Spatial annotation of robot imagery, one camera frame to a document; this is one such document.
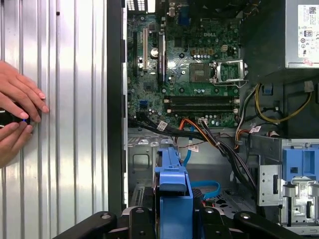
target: motherboard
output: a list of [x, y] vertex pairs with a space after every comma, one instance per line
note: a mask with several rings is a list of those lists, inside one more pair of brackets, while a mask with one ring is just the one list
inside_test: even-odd
[[[179, 126], [182, 118], [209, 127], [236, 127], [239, 88], [216, 85], [213, 61], [238, 59], [239, 20], [131, 15], [128, 19], [128, 114]], [[238, 65], [221, 67], [220, 82], [238, 78]]]

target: ram slot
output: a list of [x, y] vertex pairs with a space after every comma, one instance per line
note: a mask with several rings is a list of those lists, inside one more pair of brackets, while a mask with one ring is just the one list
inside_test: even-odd
[[230, 96], [167, 96], [165, 103], [176, 104], [200, 104], [200, 105], [216, 105], [227, 104], [231, 105], [233, 97]]
[[167, 113], [211, 113], [211, 112], [233, 112], [233, 107], [230, 105], [169, 105], [165, 106]]

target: green circuit board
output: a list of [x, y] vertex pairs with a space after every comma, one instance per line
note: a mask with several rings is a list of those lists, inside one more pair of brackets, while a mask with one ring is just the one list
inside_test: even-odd
[[[142, 68], [145, 56], [143, 31], [147, 28], [147, 69]], [[183, 117], [198, 121], [207, 119], [209, 127], [235, 127], [235, 114], [231, 112], [190, 111], [187, 114], [170, 113], [165, 108], [167, 97], [188, 96], [208, 100], [211, 96], [229, 99], [239, 96], [236, 86], [215, 86], [206, 77], [206, 68], [212, 61], [237, 59], [239, 55], [239, 21], [201, 19], [189, 26], [181, 26], [172, 19], [166, 23], [165, 82], [158, 84], [159, 19], [152, 14], [133, 15], [128, 19], [128, 113], [134, 118], [145, 112], [155, 122], [165, 121], [178, 126]], [[221, 68], [222, 76], [238, 77], [238, 66]]]

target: hand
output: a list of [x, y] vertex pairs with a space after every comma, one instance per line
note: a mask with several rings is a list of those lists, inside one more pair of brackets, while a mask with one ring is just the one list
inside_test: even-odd
[[[16, 106], [11, 99], [18, 102], [26, 112]], [[27, 119], [30, 115], [35, 122], [40, 122], [41, 118], [36, 107], [44, 113], [49, 112], [44, 99], [44, 93], [32, 80], [21, 75], [8, 63], [0, 61], [0, 108], [18, 118]]]
[[0, 168], [5, 167], [32, 136], [26, 122], [10, 123], [0, 129]]

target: power supply label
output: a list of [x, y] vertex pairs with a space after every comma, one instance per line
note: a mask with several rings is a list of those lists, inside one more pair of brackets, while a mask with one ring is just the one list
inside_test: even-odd
[[298, 55], [319, 59], [319, 5], [298, 5]]

